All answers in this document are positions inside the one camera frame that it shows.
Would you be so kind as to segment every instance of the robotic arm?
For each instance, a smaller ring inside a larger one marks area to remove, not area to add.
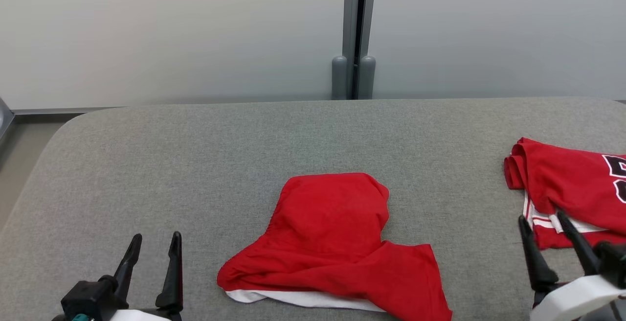
[[[139,259],[141,234],[133,237],[114,276],[104,275],[97,282],[80,281],[61,299],[63,314],[53,321],[182,321],[183,264],[182,237],[174,232],[168,255],[170,264],[163,291],[156,297],[156,308],[128,310],[126,298]]]
[[[520,216],[519,232],[535,292],[530,321],[626,321],[626,246],[601,242],[592,248],[565,213],[558,212],[557,217],[585,276],[559,283],[541,256],[528,222]]]

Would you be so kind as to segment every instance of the gray fabric surface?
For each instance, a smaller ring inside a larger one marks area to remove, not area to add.
[[[626,152],[626,107],[593,98],[374,100],[149,106],[79,116],[45,148],[0,236],[0,310],[47,321],[79,279],[143,248],[128,300],[150,307],[172,232],[183,235],[185,311],[196,320],[392,320],[387,314],[229,299],[219,267],[266,229],[291,176],[367,172],[391,191],[383,238],[430,243],[455,320],[527,319],[502,162],[522,136]],[[545,253],[561,279],[571,250]]]

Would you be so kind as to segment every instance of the clothing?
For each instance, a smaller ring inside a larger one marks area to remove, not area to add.
[[[564,149],[521,138],[505,158],[510,189],[525,189],[523,214],[540,249],[567,248],[557,209],[595,245],[626,243],[626,155]]]
[[[388,198],[364,173],[289,179],[266,233],[225,263],[217,284],[245,303],[273,298],[449,321],[430,245],[380,241]]]

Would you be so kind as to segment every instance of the white panel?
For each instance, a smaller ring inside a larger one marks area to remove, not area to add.
[[[626,99],[626,0],[374,0],[374,98]]]
[[[11,109],[329,99],[344,0],[0,0]]]

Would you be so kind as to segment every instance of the gray floor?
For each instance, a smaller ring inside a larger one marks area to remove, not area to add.
[[[63,123],[14,125],[0,148],[0,229],[4,227],[41,151]]]

